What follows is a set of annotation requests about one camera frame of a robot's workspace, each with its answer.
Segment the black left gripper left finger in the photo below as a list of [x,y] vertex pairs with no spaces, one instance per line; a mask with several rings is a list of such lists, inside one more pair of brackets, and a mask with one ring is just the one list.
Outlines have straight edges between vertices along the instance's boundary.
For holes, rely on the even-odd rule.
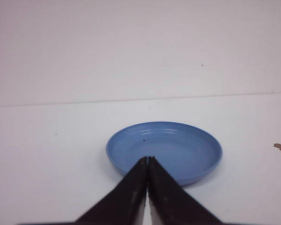
[[118,185],[73,222],[56,225],[141,225],[147,196],[147,157],[141,158]]

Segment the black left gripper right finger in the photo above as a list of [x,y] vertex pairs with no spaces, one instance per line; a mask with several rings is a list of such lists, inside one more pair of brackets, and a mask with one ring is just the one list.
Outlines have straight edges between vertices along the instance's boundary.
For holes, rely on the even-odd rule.
[[159,164],[148,158],[148,197],[154,225],[222,225],[216,216],[188,195]]

